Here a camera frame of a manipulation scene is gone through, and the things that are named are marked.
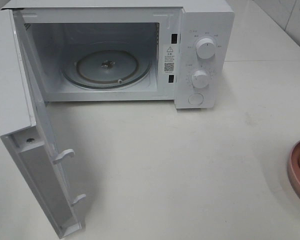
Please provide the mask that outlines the white round knob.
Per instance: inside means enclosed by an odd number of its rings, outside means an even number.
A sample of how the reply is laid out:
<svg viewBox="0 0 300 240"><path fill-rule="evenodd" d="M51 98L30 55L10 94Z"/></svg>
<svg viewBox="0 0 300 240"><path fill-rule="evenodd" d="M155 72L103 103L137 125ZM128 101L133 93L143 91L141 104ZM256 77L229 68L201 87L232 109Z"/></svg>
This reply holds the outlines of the white round knob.
<svg viewBox="0 0 300 240"><path fill-rule="evenodd" d="M210 83L210 75L205 70L197 70L191 75L191 82L194 88L203 89Z"/></svg>
<svg viewBox="0 0 300 240"><path fill-rule="evenodd" d="M196 54L203 60L213 57L216 53L216 48L215 41L209 36L204 36L195 43Z"/></svg>

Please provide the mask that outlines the pink round plate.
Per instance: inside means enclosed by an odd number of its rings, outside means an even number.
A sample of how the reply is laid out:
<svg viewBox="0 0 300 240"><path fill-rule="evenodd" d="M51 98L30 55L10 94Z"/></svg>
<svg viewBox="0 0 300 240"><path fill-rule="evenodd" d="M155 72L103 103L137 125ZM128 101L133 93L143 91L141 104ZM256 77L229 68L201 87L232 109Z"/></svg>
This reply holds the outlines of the pink round plate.
<svg viewBox="0 0 300 240"><path fill-rule="evenodd" d="M291 186L296 195L300 198L300 166L298 163L300 156L300 141L298 141L292 148L289 160L287 163L287 173Z"/></svg>

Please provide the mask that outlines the white microwave door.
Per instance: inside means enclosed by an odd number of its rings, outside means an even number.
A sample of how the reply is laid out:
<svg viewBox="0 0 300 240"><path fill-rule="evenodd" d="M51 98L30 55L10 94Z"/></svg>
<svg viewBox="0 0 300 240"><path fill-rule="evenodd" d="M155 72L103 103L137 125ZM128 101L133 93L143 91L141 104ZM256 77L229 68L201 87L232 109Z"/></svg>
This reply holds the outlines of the white microwave door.
<svg viewBox="0 0 300 240"><path fill-rule="evenodd" d="M78 231L75 209L85 197L71 197L46 104L32 26L19 10L0 10L0 139L60 239Z"/></svg>

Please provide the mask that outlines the glass microwave turntable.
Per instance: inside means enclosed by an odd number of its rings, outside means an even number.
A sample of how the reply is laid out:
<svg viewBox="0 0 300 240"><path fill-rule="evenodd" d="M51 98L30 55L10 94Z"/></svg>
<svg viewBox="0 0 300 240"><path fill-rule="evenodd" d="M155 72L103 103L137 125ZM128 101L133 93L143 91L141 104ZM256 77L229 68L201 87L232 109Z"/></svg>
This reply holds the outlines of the glass microwave turntable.
<svg viewBox="0 0 300 240"><path fill-rule="evenodd" d="M78 87L110 90L129 86L147 75L157 52L146 43L122 41L73 45L64 53L64 77Z"/></svg>

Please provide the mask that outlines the white microwave oven body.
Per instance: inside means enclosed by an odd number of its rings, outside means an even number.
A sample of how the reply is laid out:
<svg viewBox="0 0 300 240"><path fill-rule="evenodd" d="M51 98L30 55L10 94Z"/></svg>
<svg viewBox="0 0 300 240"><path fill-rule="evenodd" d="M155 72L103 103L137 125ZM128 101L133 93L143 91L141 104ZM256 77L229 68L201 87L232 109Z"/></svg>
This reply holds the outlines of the white microwave oven body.
<svg viewBox="0 0 300 240"><path fill-rule="evenodd" d="M11 0L0 10L20 11L31 36L47 102L173 101L178 109L211 108L223 69L235 14L224 0ZM211 37L215 55L201 59L196 42ZM73 45L98 42L148 44L156 60L139 81L101 90L77 86L62 73ZM209 85L194 88L191 76L204 70ZM188 101L202 94L201 105Z"/></svg>

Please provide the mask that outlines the round white door button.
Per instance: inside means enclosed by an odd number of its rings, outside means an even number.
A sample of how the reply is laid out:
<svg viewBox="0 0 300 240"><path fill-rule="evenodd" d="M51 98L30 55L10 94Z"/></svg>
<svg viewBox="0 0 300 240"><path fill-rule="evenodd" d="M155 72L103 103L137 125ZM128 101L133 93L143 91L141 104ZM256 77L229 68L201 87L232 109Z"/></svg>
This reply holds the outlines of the round white door button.
<svg viewBox="0 0 300 240"><path fill-rule="evenodd" d="M188 98L188 102L191 105L199 106L203 103L204 96L200 93L194 93Z"/></svg>

